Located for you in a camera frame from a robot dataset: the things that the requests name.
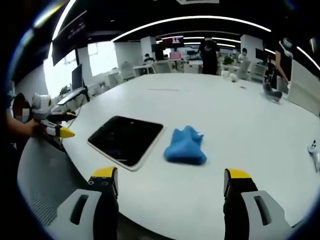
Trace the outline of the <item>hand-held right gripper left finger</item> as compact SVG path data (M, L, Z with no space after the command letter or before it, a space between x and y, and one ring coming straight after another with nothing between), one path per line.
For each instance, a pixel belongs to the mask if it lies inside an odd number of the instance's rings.
M76 189L47 228L54 240L118 239L118 169L97 169L84 189Z

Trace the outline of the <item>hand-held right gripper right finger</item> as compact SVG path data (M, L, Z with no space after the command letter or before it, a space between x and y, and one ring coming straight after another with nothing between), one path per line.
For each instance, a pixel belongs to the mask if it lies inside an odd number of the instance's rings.
M287 240L293 232L284 209L247 172L226 168L223 196L226 240Z

